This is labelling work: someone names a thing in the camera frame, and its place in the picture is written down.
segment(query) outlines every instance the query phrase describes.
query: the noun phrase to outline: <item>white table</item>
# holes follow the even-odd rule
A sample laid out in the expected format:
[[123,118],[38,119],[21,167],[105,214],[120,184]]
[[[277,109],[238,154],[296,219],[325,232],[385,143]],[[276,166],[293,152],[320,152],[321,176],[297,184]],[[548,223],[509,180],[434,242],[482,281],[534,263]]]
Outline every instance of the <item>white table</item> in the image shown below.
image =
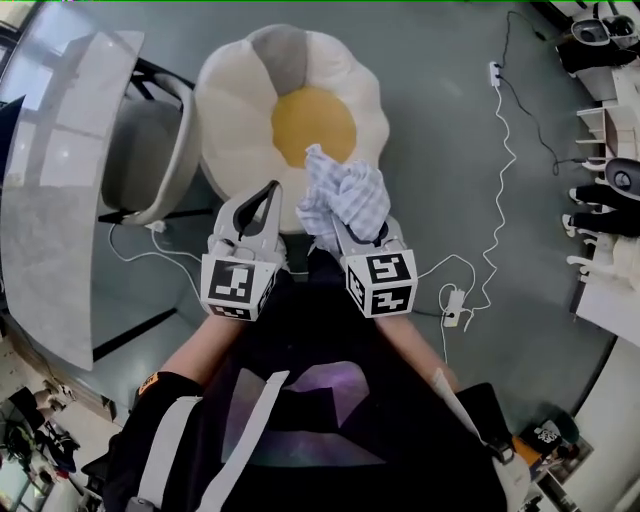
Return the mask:
[[[640,67],[634,65],[612,69],[611,73],[617,104],[628,107],[635,114],[636,140],[640,141]],[[612,262],[611,253],[601,247],[596,248],[592,259],[603,264]],[[592,273],[584,286],[575,313],[640,346],[640,294],[630,287]]]
[[26,95],[2,196],[10,313],[47,349],[93,364],[91,260],[116,113],[144,35],[47,3],[14,51],[0,101]]

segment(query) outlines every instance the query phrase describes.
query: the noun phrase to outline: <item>egg-shaped cushion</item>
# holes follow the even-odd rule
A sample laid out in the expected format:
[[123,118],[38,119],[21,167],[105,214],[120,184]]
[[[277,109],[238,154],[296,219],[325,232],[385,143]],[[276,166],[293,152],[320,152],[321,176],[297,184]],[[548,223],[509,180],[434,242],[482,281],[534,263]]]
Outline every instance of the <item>egg-shaped cushion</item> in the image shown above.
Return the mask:
[[295,212],[308,186],[305,150],[378,166],[389,136],[376,77],[336,38],[272,25],[217,49],[195,89],[202,163],[224,199],[278,180],[280,231],[302,232]]

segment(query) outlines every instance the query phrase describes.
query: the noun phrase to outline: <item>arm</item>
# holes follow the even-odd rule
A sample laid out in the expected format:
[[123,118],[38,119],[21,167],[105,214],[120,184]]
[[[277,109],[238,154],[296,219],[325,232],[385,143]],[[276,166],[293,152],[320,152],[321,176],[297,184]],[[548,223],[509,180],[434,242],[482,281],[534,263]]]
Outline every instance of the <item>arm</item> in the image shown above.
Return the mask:
[[378,329],[389,340],[393,348],[424,381],[431,385],[438,368],[442,369],[449,386],[459,390],[458,380],[451,369],[434,352],[429,344],[405,315],[383,316],[375,319]]
[[160,371],[177,373],[206,387],[243,327],[240,320],[210,315]]

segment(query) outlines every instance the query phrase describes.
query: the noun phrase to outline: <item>white cable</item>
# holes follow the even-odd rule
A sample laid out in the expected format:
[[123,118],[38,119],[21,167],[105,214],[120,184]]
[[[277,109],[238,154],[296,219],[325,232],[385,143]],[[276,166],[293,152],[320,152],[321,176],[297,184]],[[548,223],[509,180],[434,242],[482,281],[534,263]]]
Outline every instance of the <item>white cable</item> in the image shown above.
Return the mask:
[[188,256],[189,258],[193,258],[194,260],[196,260],[198,263],[202,265],[202,260],[197,256],[194,256],[190,252],[169,251],[167,249],[162,249],[158,244],[158,242],[156,241],[156,231],[154,229],[151,230],[151,240],[153,241],[153,245],[156,246],[156,249],[158,249],[158,251],[160,251],[162,254],[175,254],[176,256]]
[[463,263],[466,263],[469,266],[469,268],[471,269],[471,275],[472,275],[473,280],[471,281],[471,287],[469,288],[469,291],[464,294],[464,298],[466,299],[467,295],[469,295],[471,293],[471,290],[473,290],[473,287],[476,285],[476,269],[473,268],[473,265],[471,263],[469,263],[467,260],[465,260],[462,256],[458,256],[457,254],[450,254],[445,259],[443,259],[440,263],[436,263],[433,267],[431,267],[431,270],[427,270],[426,272],[423,272],[422,274],[420,274],[418,276],[418,279],[422,279],[423,277],[428,276],[435,269],[437,269],[440,265],[443,265],[444,263],[449,261],[451,258],[458,258]]
[[[182,263],[178,263],[176,260],[169,258],[169,256],[166,256],[166,255],[161,254],[161,253],[158,253],[158,252],[144,252],[144,253],[142,253],[142,254],[138,254],[138,255],[136,255],[136,256],[131,256],[130,258],[125,258],[125,257],[124,257],[122,254],[120,254],[120,253],[116,250],[116,248],[113,246],[113,230],[115,229],[115,227],[116,227],[116,226],[117,226],[117,224],[113,224],[113,225],[111,226],[111,229],[109,229],[109,236],[107,237],[107,240],[109,241],[109,247],[111,247],[111,250],[113,251],[113,253],[114,253],[118,258],[120,258],[120,259],[121,259],[122,261],[124,261],[125,263],[130,263],[130,262],[132,262],[132,261],[136,261],[136,260],[138,260],[138,259],[140,259],[140,258],[144,258],[144,257],[146,257],[146,256],[157,256],[157,257],[159,257],[159,258],[163,258],[163,259],[165,259],[165,260],[167,260],[167,261],[170,261],[170,262],[171,262],[171,263],[173,263],[174,265],[179,266],[179,267],[183,270],[183,272],[184,272],[185,274],[187,274],[187,277],[189,278],[189,283],[191,284],[191,288],[193,288],[193,292],[196,294],[196,298],[197,298],[197,300],[198,300],[198,304],[200,304],[200,307],[203,309],[203,311],[204,311],[205,313],[210,314],[210,311],[209,311],[207,308],[205,308],[205,307],[204,307],[204,305],[202,304],[202,302],[200,302],[200,293],[198,292],[198,288],[197,288],[197,286],[196,286],[195,282],[193,281],[193,278],[191,277],[191,274],[189,273],[189,271],[187,270],[187,268],[186,268],[184,265],[182,265]],[[154,235],[154,233],[155,233],[155,232],[152,230],[152,231],[151,231],[151,239],[153,240],[153,243],[154,243],[154,245],[156,246],[156,248],[158,248],[158,250],[160,250],[160,248],[159,248],[159,247],[158,247],[158,245],[156,244],[155,237],[153,236],[153,235]],[[193,257],[193,258],[195,258],[195,259],[198,259],[198,258],[196,258],[195,256],[193,256],[193,254],[189,254],[189,256],[191,256],[191,257]]]
[[502,145],[504,146],[504,148],[509,152],[509,154],[513,157],[511,160],[509,160],[509,162],[507,163],[507,165],[505,165],[502,170],[500,171],[500,174],[498,175],[500,178],[500,190],[498,191],[498,195],[496,195],[496,207],[498,208],[498,212],[500,213],[500,218],[502,219],[502,222],[500,222],[500,224],[496,227],[496,229],[493,230],[493,240],[494,240],[494,244],[489,247],[486,251],[484,251],[482,253],[482,257],[485,259],[485,261],[491,265],[491,267],[493,268],[493,272],[491,272],[491,274],[489,275],[489,277],[487,278],[487,280],[482,284],[482,286],[480,287],[480,289],[482,290],[482,294],[484,295],[485,299],[487,299],[487,304],[486,306],[482,306],[482,307],[477,307],[477,308],[471,308],[471,316],[469,316],[467,323],[464,326],[464,331],[466,332],[467,327],[469,326],[469,322],[471,321],[471,319],[475,316],[475,312],[476,311],[481,311],[483,309],[488,309],[491,307],[491,299],[489,298],[489,295],[487,295],[487,291],[485,290],[485,287],[489,284],[489,281],[491,281],[491,279],[493,278],[493,276],[496,274],[496,272],[498,271],[498,267],[496,265],[493,264],[493,262],[489,259],[489,257],[487,256],[487,254],[489,254],[491,251],[493,251],[496,247],[498,247],[499,245],[499,241],[498,241],[498,231],[500,231],[507,223],[507,220],[504,217],[504,213],[502,212],[502,207],[500,206],[500,196],[502,195],[502,192],[504,192],[504,173],[505,171],[511,167],[511,165],[518,159],[518,157],[516,156],[516,154],[511,151],[511,148],[509,146],[507,146],[507,141],[509,140],[509,137],[511,135],[511,130],[509,129],[509,124],[507,123],[507,120],[502,117],[500,115],[500,107],[502,106],[502,95],[500,94],[500,90],[498,89],[497,86],[494,86],[494,89],[496,90],[496,93],[498,94],[498,108],[496,108],[496,117],[498,119],[500,119],[503,123],[504,123],[504,127],[507,129],[507,134],[504,137],[504,140],[502,141]]
[[[483,309],[488,309],[491,307],[491,299],[489,298],[489,295],[487,294],[486,291],[486,286],[487,284],[489,284],[489,281],[491,281],[491,279],[493,278],[493,276],[496,274],[496,272],[498,271],[498,267],[496,265],[493,264],[493,262],[489,259],[489,257],[487,256],[487,254],[489,254],[491,251],[493,251],[496,247],[498,247],[499,245],[499,241],[498,241],[498,231],[500,231],[507,223],[504,213],[502,211],[502,207],[500,206],[500,196],[502,196],[502,193],[504,192],[504,173],[505,171],[511,167],[511,165],[518,159],[518,157],[516,156],[516,154],[511,151],[511,148],[509,148],[509,146],[507,145],[507,141],[509,140],[509,137],[511,135],[511,131],[509,129],[509,124],[507,123],[506,119],[504,117],[502,117],[500,115],[500,107],[502,106],[502,95],[500,94],[500,90],[498,89],[497,86],[494,86],[494,89],[496,90],[496,93],[498,94],[498,107],[496,108],[496,112],[495,115],[498,119],[500,119],[503,123],[505,128],[507,129],[507,134],[505,135],[505,138],[502,141],[502,145],[504,146],[504,148],[509,152],[509,154],[513,157],[511,158],[511,160],[509,160],[509,162],[507,163],[507,165],[505,165],[502,170],[500,171],[500,173],[498,174],[499,178],[500,178],[500,190],[498,191],[498,194],[496,195],[495,198],[495,203],[496,203],[496,207],[498,208],[498,212],[500,213],[500,218],[501,218],[501,222],[500,224],[496,227],[496,229],[493,230],[493,240],[494,240],[494,244],[489,247],[486,251],[484,251],[482,253],[482,257],[485,259],[485,261],[493,268],[493,272],[491,272],[491,274],[489,275],[489,277],[487,278],[487,280],[482,284],[481,286],[481,290],[482,290],[482,294],[484,295],[485,299],[487,299],[487,304],[485,306],[481,306],[481,307],[476,307],[476,308],[471,308],[471,309],[467,309],[467,308],[462,308],[461,311],[466,312],[466,313],[470,313],[469,318],[467,319],[465,325],[464,325],[464,332],[467,332],[467,328],[469,327],[469,323],[471,322],[471,320],[474,318],[475,316],[475,312],[476,311],[480,311]],[[469,288],[469,290],[465,293],[464,295],[464,299],[463,299],[463,304],[464,302],[467,300],[467,297],[469,296],[469,294],[471,293],[471,291],[473,290],[473,287],[476,284],[476,270],[473,267],[473,265],[471,263],[469,263],[467,260],[465,260],[464,258],[462,258],[461,256],[458,256],[457,254],[450,254],[449,256],[447,256],[445,259],[443,259],[442,261],[440,261],[439,263],[437,263],[436,265],[434,265],[430,270],[423,272],[422,274],[420,274],[418,276],[418,279],[422,279],[425,276],[428,276],[429,274],[431,274],[434,270],[436,270],[438,267],[440,267],[441,265],[443,265],[444,263],[446,263],[447,261],[449,261],[451,258],[458,258],[460,261],[466,263],[469,268],[471,269],[472,272],[472,276],[473,276],[473,281],[471,283],[471,287]],[[453,286],[454,290],[457,290],[458,288],[456,287],[455,284],[453,283],[447,283],[445,284],[442,288],[440,288],[440,291],[438,292],[438,304],[440,306],[440,309],[442,311],[442,317],[440,318],[440,333],[442,334],[442,348],[443,348],[443,352],[444,352],[444,362],[448,363],[447,361],[447,341],[444,335],[444,320],[446,318],[446,315],[448,313],[448,306],[447,308],[445,308],[442,305],[442,291],[448,287],[448,286]]]

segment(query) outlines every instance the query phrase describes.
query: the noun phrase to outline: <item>yellow cushion center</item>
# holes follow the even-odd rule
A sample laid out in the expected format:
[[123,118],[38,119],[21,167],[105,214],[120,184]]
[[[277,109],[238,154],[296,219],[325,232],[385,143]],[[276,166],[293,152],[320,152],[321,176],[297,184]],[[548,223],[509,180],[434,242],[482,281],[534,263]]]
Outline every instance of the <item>yellow cushion center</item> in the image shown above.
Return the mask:
[[349,109],[329,91],[302,87],[278,98],[273,114],[273,145],[291,167],[304,169],[305,150],[320,144],[337,162],[356,145],[356,125]]

